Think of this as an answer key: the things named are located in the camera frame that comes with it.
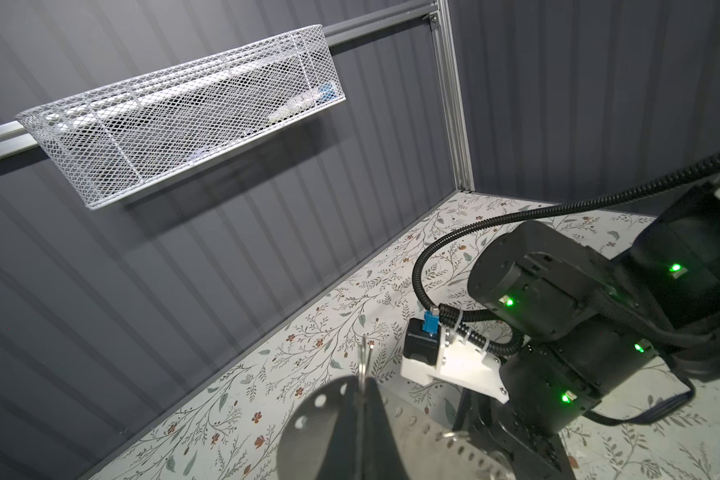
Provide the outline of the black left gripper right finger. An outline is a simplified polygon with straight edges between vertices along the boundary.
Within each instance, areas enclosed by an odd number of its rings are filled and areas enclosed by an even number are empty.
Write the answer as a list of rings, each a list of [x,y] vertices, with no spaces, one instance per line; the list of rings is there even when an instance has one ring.
[[[408,479],[374,379],[363,382],[362,478]]]

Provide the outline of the black left gripper left fingers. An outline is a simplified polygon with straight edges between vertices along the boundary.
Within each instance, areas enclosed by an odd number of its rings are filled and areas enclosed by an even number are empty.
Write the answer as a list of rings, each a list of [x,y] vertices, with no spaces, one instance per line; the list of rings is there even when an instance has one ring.
[[[333,415],[317,479],[361,479],[364,398],[356,377],[343,377],[323,392],[324,409]]]

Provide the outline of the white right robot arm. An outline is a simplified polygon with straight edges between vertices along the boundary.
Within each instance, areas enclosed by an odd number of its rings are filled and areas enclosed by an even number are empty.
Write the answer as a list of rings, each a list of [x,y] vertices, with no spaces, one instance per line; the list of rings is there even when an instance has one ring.
[[[469,295],[518,330],[506,403],[470,390],[456,424],[518,479],[569,479],[561,431],[651,359],[685,385],[720,379],[720,185],[689,190],[606,258],[537,221],[492,242]]]

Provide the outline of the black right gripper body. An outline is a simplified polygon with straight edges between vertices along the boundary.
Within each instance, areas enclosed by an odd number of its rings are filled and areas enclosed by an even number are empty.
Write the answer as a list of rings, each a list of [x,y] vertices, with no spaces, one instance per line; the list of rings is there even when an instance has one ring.
[[[503,461],[517,479],[573,479],[561,438],[526,424],[508,404],[465,389],[452,429],[468,434],[473,445]]]

